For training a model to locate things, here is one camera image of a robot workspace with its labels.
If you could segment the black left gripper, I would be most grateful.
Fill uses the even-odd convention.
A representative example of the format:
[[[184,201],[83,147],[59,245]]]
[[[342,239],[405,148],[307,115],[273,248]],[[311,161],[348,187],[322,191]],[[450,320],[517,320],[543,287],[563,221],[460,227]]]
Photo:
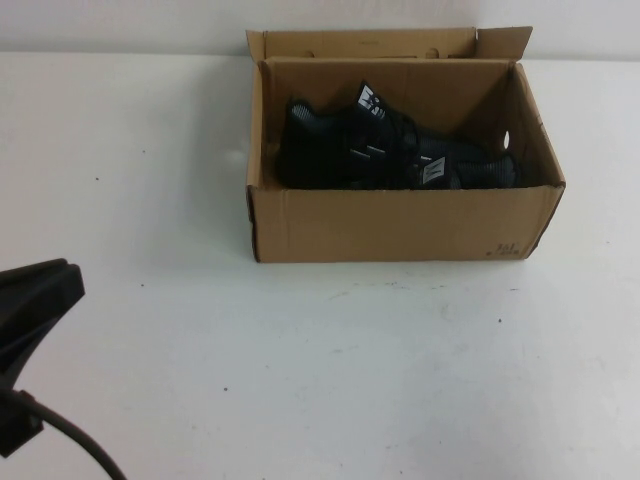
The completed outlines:
[[[19,373],[42,339],[84,296],[81,269],[54,259],[0,273],[1,371]],[[1,375],[1,435],[36,436],[46,408]]]

